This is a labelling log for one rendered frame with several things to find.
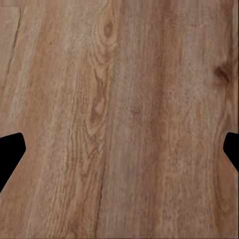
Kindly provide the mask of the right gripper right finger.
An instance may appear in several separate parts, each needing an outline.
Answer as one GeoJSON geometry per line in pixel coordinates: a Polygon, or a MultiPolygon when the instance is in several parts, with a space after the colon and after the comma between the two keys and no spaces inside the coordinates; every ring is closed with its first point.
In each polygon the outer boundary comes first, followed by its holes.
{"type": "Polygon", "coordinates": [[[239,173],[239,134],[228,132],[223,150],[239,173]]]}

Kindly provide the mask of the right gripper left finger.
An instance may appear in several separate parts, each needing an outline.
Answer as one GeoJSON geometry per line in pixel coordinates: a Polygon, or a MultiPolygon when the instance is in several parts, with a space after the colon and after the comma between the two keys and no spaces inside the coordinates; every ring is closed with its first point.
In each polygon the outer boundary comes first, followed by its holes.
{"type": "Polygon", "coordinates": [[[0,192],[26,152],[21,132],[0,138],[0,192]]]}

